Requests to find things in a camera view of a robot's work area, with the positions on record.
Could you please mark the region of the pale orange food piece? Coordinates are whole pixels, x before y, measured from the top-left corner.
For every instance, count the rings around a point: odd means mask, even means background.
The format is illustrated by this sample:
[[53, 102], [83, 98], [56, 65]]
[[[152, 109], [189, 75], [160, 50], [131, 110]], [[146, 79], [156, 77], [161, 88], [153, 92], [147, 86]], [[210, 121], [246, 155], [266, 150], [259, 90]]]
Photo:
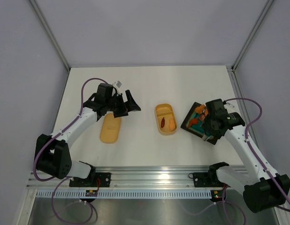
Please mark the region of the pale orange food piece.
[[174, 119], [170, 119], [169, 120], [169, 130], [170, 131], [174, 131], [175, 128], [176, 128], [175, 120]]

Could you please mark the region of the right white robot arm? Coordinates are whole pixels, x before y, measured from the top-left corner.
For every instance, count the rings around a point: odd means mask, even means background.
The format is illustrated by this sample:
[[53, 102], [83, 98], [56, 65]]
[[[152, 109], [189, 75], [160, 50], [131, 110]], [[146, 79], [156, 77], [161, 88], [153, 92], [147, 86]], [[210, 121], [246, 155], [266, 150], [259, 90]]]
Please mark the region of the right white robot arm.
[[229, 113], [225, 104], [227, 101], [221, 99], [206, 102], [208, 115], [202, 128], [217, 139], [225, 137], [237, 152], [248, 175], [223, 164], [208, 174], [209, 183], [214, 186], [224, 183], [235, 189], [242, 194], [245, 204], [254, 213], [273, 207], [283, 210], [283, 205], [290, 203], [289, 177], [280, 175], [270, 165], [249, 136], [250, 125], [244, 122], [239, 113]]

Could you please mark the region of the red bacon piece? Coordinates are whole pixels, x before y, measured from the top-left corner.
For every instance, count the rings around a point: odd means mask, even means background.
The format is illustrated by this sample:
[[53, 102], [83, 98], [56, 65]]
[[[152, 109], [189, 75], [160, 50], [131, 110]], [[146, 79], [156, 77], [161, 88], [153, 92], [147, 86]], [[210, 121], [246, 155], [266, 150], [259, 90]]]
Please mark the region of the red bacon piece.
[[206, 117], [205, 117], [204, 114], [201, 114], [201, 115], [198, 117], [198, 119], [199, 119], [200, 121], [204, 121], [205, 118], [206, 118]]

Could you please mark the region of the metal tongs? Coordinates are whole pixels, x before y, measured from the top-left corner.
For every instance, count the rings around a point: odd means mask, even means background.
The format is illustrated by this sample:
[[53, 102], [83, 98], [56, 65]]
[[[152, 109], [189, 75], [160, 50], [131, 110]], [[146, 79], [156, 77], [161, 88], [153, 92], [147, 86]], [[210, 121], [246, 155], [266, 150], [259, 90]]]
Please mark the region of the metal tongs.
[[210, 142], [214, 137], [212, 135], [206, 135], [203, 134], [203, 136], [201, 137], [201, 139], [205, 142]]

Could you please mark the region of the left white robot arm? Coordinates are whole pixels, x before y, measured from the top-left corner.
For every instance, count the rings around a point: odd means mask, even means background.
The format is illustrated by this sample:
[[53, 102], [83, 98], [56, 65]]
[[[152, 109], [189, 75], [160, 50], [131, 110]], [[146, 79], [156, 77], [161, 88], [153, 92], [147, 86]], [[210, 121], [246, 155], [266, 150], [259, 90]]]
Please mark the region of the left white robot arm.
[[37, 180], [45, 182], [38, 177], [37, 171], [42, 171], [51, 178], [64, 179], [76, 177], [87, 187], [96, 182], [96, 174], [91, 172], [93, 166], [73, 161], [70, 148], [75, 141], [97, 122], [107, 112], [112, 112], [115, 118], [124, 117], [129, 112], [140, 111], [129, 90], [125, 91], [127, 101], [122, 94], [115, 91], [111, 84], [101, 83], [98, 89], [86, 101], [82, 102], [79, 113], [65, 128], [50, 135], [42, 134], [37, 138], [33, 173]]

